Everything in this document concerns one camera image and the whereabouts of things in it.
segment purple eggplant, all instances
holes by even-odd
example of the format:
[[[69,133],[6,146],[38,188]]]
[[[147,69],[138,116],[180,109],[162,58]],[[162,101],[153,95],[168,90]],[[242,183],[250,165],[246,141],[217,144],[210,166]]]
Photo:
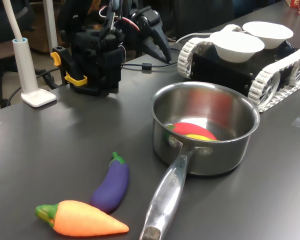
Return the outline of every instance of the purple eggplant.
[[[125,160],[112,153],[113,159],[101,185],[90,198],[90,205],[106,214],[112,213],[124,198],[129,184],[129,167]]]

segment white lamp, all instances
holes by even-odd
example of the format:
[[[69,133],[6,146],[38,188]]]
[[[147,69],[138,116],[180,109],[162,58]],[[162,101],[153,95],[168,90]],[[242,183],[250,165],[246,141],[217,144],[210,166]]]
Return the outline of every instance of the white lamp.
[[[28,39],[22,37],[10,0],[3,0],[15,39],[12,41],[16,66],[21,83],[22,100],[37,108],[57,99],[51,92],[38,88],[34,63],[32,61]]]

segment table surface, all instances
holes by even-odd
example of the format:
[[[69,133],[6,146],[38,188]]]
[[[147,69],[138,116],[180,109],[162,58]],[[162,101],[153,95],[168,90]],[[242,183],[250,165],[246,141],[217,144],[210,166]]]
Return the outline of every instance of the table surface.
[[[285,24],[300,47],[296,11],[280,2],[233,23]],[[132,61],[141,62],[160,64],[147,55]],[[175,66],[152,73],[124,69],[118,94],[97,98],[61,87],[53,91],[57,103],[0,110],[0,240],[70,239],[38,220],[34,209],[63,200],[87,202],[107,173],[112,151],[130,167],[127,194],[112,216],[130,231],[88,239],[138,239],[167,168],[152,150],[150,99],[183,80]],[[261,115],[235,172],[218,178],[189,175],[164,239],[300,240],[300,128],[292,126],[298,116],[300,90]]]

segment paper bowl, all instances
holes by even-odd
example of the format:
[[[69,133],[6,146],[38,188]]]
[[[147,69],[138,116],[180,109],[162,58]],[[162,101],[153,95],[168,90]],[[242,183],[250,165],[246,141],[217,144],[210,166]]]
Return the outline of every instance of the paper bowl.
[[[264,21],[252,21],[243,25],[243,30],[258,37],[264,42],[265,49],[275,49],[291,38],[294,32],[286,26]]]
[[[265,44],[257,37],[236,31],[219,31],[211,35],[219,57],[231,63],[244,63]]]

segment lamp base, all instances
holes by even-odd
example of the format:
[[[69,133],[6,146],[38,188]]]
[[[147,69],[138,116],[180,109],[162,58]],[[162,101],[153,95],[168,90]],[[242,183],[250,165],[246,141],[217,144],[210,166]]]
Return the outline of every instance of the lamp base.
[[[56,95],[41,88],[30,92],[22,92],[21,98],[26,104],[29,104],[34,108],[48,104],[57,99]]]

